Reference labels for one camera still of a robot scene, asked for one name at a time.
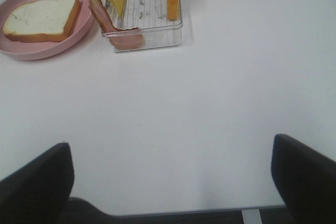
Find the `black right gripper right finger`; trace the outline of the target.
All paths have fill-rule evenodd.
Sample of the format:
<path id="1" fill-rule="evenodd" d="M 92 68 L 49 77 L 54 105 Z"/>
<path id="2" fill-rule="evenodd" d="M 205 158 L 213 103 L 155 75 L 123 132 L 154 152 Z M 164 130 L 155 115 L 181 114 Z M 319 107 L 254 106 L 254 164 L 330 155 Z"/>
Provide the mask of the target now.
<path id="1" fill-rule="evenodd" d="M 296 223 L 335 223 L 335 161 L 289 135 L 277 134 L 271 176 Z"/>

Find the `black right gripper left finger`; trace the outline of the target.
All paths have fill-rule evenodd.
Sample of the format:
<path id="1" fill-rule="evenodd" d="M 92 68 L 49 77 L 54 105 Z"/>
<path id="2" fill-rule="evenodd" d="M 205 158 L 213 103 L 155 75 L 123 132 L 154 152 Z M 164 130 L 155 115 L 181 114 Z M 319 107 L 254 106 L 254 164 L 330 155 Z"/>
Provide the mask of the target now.
<path id="1" fill-rule="evenodd" d="M 74 180 L 70 146 L 58 143 L 1 180 L 1 223 L 56 223 Z"/>

